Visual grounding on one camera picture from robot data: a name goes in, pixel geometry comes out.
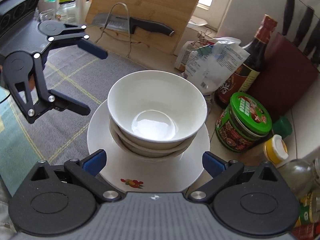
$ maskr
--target stacked bowl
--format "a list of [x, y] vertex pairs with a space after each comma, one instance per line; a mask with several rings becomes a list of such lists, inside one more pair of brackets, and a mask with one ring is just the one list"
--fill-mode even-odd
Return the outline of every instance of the stacked bowl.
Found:
[[154, 70], [119, 79], [109, 92], [108, 110], [116, 143], [151, 162], [182, 154], [207, 116], [204, 97], [193, 84]]

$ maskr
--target window frame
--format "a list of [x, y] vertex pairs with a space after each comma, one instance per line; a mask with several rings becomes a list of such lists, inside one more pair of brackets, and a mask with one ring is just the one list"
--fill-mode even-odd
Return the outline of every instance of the window frame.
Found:
[[230, 0], [212, 0], [210, 6], [198, 3], [193, 15], [204, 19], [208, 26], [217, 31], [227, 11]]

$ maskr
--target white plastic package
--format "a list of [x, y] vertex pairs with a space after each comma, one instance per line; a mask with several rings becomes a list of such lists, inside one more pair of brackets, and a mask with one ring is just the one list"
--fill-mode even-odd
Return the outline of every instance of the white plastic package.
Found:
[[183, 73], [204, 96], [217, 90], [250, 55], [231, 41], [218, 41], [208, 48], [211, 51], [203, 56], [198, 51], [191, 52]]

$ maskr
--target white tile wall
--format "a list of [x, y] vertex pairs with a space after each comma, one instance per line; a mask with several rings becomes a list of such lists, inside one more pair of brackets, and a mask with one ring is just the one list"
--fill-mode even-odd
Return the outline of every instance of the white tile wall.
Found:
[[[282, 32], [285, 3], [286, 0], [231, 0], [217, 36], [233, 36], [246, 44], [254, 36], [264, 14], [277, 20], [276, 31]], [[307, 5], [315, 9], [316, 16], [300, 46], [301, 50], [320, 16], [320, 0], [295, 0], [293, 21], [287, 35], [292, 41]], [[320, 156], [320, 78], [286, 116], [295, 130], [295, 134], [285, 139], [289, 150], [287, 161], [294, 158], [312, 160], [315, 156]]]

